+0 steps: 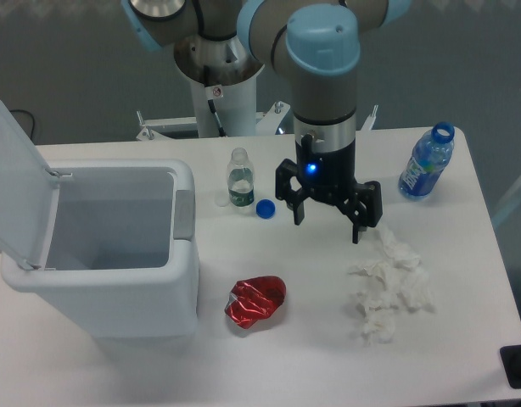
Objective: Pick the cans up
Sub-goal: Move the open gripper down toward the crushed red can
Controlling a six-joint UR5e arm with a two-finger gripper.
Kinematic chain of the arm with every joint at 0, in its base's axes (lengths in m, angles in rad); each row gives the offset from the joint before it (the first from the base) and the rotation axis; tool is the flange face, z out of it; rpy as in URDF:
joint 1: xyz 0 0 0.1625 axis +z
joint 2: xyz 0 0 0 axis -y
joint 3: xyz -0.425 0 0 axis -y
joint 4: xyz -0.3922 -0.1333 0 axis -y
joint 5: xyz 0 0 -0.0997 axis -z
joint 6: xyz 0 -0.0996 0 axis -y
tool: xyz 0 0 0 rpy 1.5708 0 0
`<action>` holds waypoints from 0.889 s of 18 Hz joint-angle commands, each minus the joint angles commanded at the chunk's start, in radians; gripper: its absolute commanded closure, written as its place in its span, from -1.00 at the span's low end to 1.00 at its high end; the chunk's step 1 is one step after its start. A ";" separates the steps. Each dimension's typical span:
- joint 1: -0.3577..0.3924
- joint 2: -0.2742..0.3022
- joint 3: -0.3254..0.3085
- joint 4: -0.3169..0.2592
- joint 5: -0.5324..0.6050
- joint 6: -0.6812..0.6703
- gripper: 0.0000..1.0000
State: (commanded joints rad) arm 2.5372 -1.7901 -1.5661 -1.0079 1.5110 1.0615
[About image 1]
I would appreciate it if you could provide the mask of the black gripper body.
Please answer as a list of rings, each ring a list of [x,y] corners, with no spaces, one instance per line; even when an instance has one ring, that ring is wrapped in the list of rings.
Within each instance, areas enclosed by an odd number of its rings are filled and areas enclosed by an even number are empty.
[[[298,204],[311,198],[344,206],[353,195],[356,130],[353,124],[300,124],[296,134]]]

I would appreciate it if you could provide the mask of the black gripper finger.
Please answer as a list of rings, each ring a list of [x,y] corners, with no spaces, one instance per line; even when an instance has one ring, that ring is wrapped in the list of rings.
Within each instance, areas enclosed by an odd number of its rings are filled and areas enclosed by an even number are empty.
[[[284,159],[275,172],[275,196],[284,201],[293,212],[294,224],[299,226],[305,218],[304,202],[311,197],[313,189],[303,186],[298,177],[298,166],[290,159]]]
[[[383,215],[381,185],[378,181],[354,182],[337,203],[339,211],[352,223],[352,242],[358,244],[367,228],[374,228]]]

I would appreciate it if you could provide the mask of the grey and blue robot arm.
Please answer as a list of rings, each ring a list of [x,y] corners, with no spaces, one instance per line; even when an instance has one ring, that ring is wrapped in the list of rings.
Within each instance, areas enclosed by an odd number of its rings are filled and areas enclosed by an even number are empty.
[[[275,195],[304,218],[312,199],[337,208],[353,233],[378,224],[381,187],[357,182],[356,84],[363,32],[407,12],[407,1],[125,1],[145,47],[174,49],[202,137],[255,131],[256,78],[269,68],[291,91],[295,159]]]

